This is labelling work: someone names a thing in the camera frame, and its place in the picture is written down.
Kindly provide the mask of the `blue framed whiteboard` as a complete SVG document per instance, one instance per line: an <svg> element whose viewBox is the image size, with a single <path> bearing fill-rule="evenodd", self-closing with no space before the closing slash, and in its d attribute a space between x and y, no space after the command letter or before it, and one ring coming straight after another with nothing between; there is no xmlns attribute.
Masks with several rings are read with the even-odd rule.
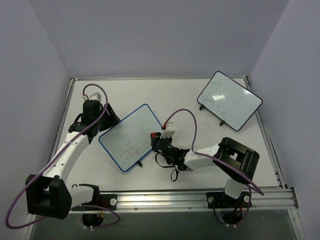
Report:
<svg viewBox="0 0 320 240"><path fill-rule="evenodd" d="M122 172L129 171L151 150L151 133L161 131L161 123L148 104L142 104L98 141Z"/></svg>

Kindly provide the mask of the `red whiteboard eraser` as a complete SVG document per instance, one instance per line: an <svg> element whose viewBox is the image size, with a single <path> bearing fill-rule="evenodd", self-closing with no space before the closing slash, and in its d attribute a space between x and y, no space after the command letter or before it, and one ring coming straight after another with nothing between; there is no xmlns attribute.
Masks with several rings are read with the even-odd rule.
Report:
<svg viewBox="0 0 320 240"><path fill-rule="evenodd" d="M162 134L160 132L152 132L150 134L151 139L156 139L156 138L160 138Z"/></svg>

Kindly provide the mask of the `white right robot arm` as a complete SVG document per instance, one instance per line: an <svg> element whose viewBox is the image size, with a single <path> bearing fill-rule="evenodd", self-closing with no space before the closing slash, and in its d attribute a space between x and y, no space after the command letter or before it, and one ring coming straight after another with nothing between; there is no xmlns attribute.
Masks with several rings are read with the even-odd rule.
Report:
<svg viewBox="0 0 320 240"><path fill-rule="evenodd" d="M224 137L220 143L198 150L182 149L172 145L173 138L163 137L160 132L150 134L150 145L155 152L155 160L161 156L165 169L173 169L176 176L180 172L192 172L200 168L217 166L229 177L222 193L223 203L234 206L240 201L243 188L247 186L261 196L263 191L253 182L253 177L260 159L255 150Z"/></svg>

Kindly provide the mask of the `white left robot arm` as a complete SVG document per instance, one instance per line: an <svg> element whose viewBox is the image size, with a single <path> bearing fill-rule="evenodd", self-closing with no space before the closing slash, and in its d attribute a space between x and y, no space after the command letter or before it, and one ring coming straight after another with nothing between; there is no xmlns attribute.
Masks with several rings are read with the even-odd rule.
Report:
<svg viewBox="0 0 320 240"><path fill-rule="evenodd" d="M101 195L97 185L74 183L66 186L68 176L81 153L94 137L120 123L109 103L102 105L97 99L87 99L80 113L70 125L63 144L54 155L53 164L37 177L26 179L27 210L30 214L64 219L73 208L87 207L95 210L100 206Z"/></svg>

